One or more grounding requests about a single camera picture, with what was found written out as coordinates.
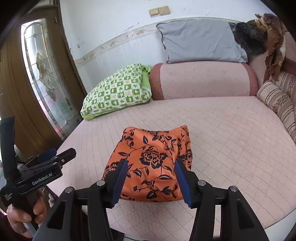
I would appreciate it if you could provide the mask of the person's left hand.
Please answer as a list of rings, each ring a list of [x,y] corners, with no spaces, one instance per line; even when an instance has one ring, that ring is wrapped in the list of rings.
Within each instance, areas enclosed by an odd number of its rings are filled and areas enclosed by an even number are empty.
[[[43,201],[43,191],[39,189],[37,191],[38,199],[34,205],[33,212],[35,215],[35,222],[40,225],[47,215],[46,204]],[[24,212],[23,210],[10,205],[7,209],[8,221],[11,225],[11,228],[18,233],[19,235],[24,236],[25,238],[32,238],[29,234],[23,223],[31,222],[32,217]]]

